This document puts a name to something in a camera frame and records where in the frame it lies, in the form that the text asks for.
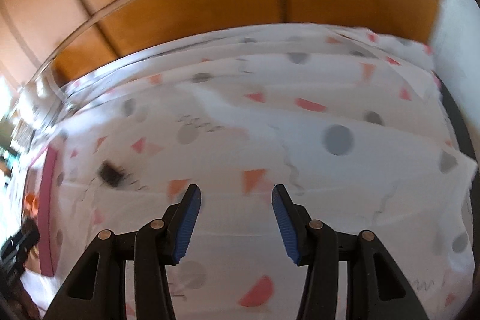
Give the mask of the black gripper of other arm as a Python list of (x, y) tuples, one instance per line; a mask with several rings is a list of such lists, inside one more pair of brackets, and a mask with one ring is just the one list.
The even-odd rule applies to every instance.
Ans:
[(11, 288), (24, 274), (24, 263), (29, 252), (41, 238), (38, 225), (26, 218), (15, 235), (10, 236), (1, 247), (1, 286)]

